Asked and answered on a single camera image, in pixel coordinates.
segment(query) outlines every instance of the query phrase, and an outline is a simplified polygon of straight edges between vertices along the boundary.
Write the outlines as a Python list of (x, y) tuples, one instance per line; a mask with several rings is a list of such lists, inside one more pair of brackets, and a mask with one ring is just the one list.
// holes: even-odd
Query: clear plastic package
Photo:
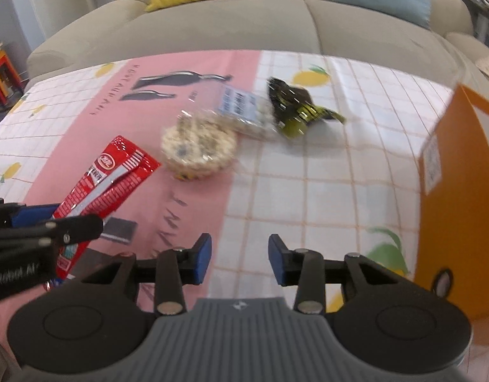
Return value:
[(191, 94), (190, 101), (194, 102), (191, 107), (195, 108), (194, 104), (197, 104), (206, 111), (212, 111), (222, 124), (252, 138), (270, 139), (277, 133), (271, 101), (231, 84), (201, 83)]
[(177, 124), (165, 130), (162, 151), (166, 166), (180, 180), (207, 177), (230, 165), (237, 136), (212, 113), (183, 111)]

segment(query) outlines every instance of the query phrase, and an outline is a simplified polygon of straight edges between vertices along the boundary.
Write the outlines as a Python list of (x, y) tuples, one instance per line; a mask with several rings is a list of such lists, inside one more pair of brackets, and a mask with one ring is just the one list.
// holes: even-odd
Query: lemon print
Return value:
[(9, 168), (5, 170), (5, 172), (2, 174), (0, 177), (0, 186), (8, 179), (14, 177), (16, 175), (16, 172), (21, 168), (21, 163), (15, 162), (12, 164)]
[(96, 72), (96, 77), (101, 77), (106, 75), (110, 70), (113, 69), (114, 63), (106, 63), (105, 65), (102, 65)]
[(32, 117), (32, 116), (34, 116), (34, 115), (38, 114), (38, 113), (39, 113), (39, 112), (41, 112), (41, 111), (42, 111), (42, 109), (44, 109), (45, 107), (46, 107), (46, 105), (37, 106), (37, 107), (36, 107), (36, 108), (35, 108), (35, 109), (32, 111), (32, 113), (30, 114), (30, 116), (29, 116), (29, 117)]
[(327, 71), (319, 66), (310, 67), (309, 70), (303, 70), (294, 75), (292, 84), (299, 86), (324, 86), (329, 81)]
[(21, 98), (19, 98), (19, 100), (16, 102), (16, 104), (9, 111), (9, 113), (13, 113), (16, 109), (18, 109), (23, 104), (23, 102), (27, 100), (27, 97), (28, 97), (28, 93), (21, 96)]
[[(368, 232), (386, 234), (394, 242), (394, 245), (388, 242), (381, 242), (367, 254), (367, 257), (370, 260), (375, 261), (377, 264), (391, 270), (393, 273), (406, 277), (407, 273), (409, 272), (407, 270), (406, 261), (402, 255), (402, 243), (400, 241), (400, 237), (393, 231), (382, 227), (370, 228)], [(341, 294), (337, 294), (327, 304), (326, 311), (336, 312), (342, 306), (343, 297)]]

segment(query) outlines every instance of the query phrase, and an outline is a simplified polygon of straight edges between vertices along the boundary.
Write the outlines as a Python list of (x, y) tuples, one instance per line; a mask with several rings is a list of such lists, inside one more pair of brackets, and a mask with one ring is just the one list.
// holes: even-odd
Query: snack bag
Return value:
[(177, 179), (207, 177), (232, 162), (236, 134), (219, 120), (212, 113), (192, 116), (183, 111), (177, 124), (166, 129), (161, 148)]
[(219, 123), (252, 138), (269, 139), (277, 133), (273, 106), (268, 99), (220, 81), (200, 83), (184, 110), (213, 114)]
[(214, 111), (233, 130), (252, 138), (271, 138), (276, 133), (273, 106), (253, 93), (221, 85)]
[[(117, 136), (53, 213), (53, 218), (97, 214), (105, 219), (160, 164), (134, 143)], [(68, 245), (57, 259), (57, 276), (65, 279), (89, 242)]]
[(308, 126), (320, 119), (346, 121), (339, 113), (314, 105), (306, 89), (289, 86), (283, 80), (271, 77), (268, 91), (276, 125), (287, 138), (304, 135)]

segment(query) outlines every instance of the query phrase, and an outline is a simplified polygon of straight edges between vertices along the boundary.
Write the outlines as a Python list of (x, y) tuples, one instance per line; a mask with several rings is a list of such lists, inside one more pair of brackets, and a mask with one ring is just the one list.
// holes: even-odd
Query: cardboard box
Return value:
[(475, 336), (489, 338), (479, 329), (489, 329), (489, 102), (458, 86), (419, 164), (414, 281), (441, 295), (451, 285), (448, 300), (472, 321)]

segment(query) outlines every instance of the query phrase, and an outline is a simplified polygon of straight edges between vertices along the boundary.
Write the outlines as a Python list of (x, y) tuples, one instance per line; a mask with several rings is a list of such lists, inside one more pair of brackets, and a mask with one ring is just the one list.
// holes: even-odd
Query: red snack package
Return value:
[[(105, 219), (159, 166), (149, 154), (119, 135), (78, 181), (53, 218), (97, 214)], [(57, 277), (67, 277), (89, 243), (68, 245), (62, 250), (57, 259)]]

